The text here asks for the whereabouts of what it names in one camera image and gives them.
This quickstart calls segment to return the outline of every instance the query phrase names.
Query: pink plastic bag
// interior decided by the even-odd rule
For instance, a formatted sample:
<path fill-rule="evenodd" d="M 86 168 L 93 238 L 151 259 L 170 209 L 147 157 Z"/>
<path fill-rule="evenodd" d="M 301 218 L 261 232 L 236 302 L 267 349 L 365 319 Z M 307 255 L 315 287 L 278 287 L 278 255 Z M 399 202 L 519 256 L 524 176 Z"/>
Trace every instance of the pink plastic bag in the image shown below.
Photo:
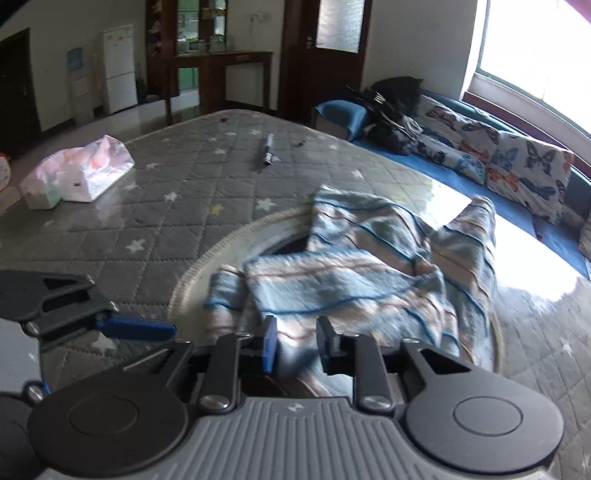
<path fill-rule="evenodd" d="M 21 193 L 31 210 L 50 209 L 61 200 L 57 173 L 82 148 L 68 148 L 44 158 L 21 182 Z"/>
<path fill-rule="evenodd" d="M 78 149 L 57 172 L 61 197 L 70 202 L 92 202 L 134 166 L 129 151 L 105 135 Z"/>

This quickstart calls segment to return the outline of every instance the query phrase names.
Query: white wall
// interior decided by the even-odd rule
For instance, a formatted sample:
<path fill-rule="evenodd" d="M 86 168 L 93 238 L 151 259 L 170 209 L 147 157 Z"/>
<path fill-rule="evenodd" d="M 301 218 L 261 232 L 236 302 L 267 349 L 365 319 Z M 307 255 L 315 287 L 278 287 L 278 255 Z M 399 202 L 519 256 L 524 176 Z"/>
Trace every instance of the white wall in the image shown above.
<path fill-rule="evenodd" d="M 134 26 L 136 75 L 145 79 L 145 0 L 30 0 L 0 28 L 0 40 L 31 29 L 31 67 L 42 130 L 73 117 L 66 53 L 82 47 L 85 64 L 91 66 L 100 33 L 129 24 Z M 99 106 L 93 69 L 89 80 L 93 104 Z"/>
<path fill-rule="evenodd" d="M 480 49 L 482 30 L 480 37 L 475 32 L 479 4 L 486 9 L 486 0 L 374 0 L 363 86 L 408 75 L 424 79 L 428 90 L 459 99 L 473 38 Z M 482 8 L 479 15 L 482 29 Z"/>
<path fill-rule="evenodd" d="M 226 35 L 229 50 L 273 51 L 270 107 L 277 108 L 284 0 L 230 0 Z M 226 69 L 226 99 L 262 106 L 262 65 Z"/>
<path fill-rule="evenodd" d="M 477 0 L 476 16 L 474 19 L 474 29 L 472 33 L 472 45 L 470 46 L 470 54 L 468 56 L 468 64 L 466 66 L 466 74 L 464 75 L 464 82 L 462 84 L 462 92 L 459 96 L 461 99 L 464 93 L 468 90 L 476 68 L 478 67 L 478 59 L 480 58 L 480 47 L 484 41 L 484 26 L 486 23 L 486 0 Z"/>
<path fill-rule="evenodd" d="M 474 75 L 469 91 L 527 120 L 591 164 L 591 141 L 553 111 L 480 74 Z"/>

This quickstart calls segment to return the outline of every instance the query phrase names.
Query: wooden console table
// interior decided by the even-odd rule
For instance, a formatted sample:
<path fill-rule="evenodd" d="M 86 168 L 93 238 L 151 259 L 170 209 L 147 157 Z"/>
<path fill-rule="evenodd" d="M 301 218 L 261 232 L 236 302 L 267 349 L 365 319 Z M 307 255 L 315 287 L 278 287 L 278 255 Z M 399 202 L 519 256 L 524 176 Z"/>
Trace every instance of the wooden console table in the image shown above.
<path fill-rule="evenodd" d="M 263 107 L 269 108 L 271 89 L 271 51 L 225 51 L 209 54 L 182 54 L 164 60 L 163 85 L 166 100 L 166 124 L 172 125 L 170 108 L 170 72 L 173 69 L 199 69 L 199 99 L 202 115 L 222 110 L 226 105 L 226 67 L 243 63 L 263 64 Z"/>

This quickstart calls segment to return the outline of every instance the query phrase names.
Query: doorway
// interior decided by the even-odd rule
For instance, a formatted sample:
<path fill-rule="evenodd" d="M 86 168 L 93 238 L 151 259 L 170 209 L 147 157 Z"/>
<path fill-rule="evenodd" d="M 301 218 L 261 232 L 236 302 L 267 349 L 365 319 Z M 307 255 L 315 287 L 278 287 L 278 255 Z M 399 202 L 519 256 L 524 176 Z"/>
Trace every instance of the doorway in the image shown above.
<path fill-rule="evenodd" d="M 0 42 L 0 153 L 20 155 L 41 138 L 29 29 Z"/>
<path fill-rule="evenodd" d="M 311 109 L 359 89 L 372 0 L 285 0 L 278 109 L 308 123 Z"/>

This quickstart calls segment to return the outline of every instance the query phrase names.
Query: blue clamp pad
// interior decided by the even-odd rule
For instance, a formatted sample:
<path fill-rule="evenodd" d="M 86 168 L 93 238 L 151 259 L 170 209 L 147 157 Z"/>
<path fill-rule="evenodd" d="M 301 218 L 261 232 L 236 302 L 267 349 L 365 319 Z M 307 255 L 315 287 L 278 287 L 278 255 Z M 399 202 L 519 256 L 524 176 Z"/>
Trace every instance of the blue clamp pad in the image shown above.
<path fill-rule="evenodd" d="M 172 323 L 124 317 L 97 320 L 95 330 L 102 332 L 107 337 L 149 342 L 164 342 L 177 334 L 177 328 Z"/>
<path fill-rule="evenodd" d="M 265 317 L 264 337 L 262 342 L 262 368 L 265 373 L 270 374 L 273 371 L 276 349 L 277 319 L 273 315 L 267 315 Z"/>

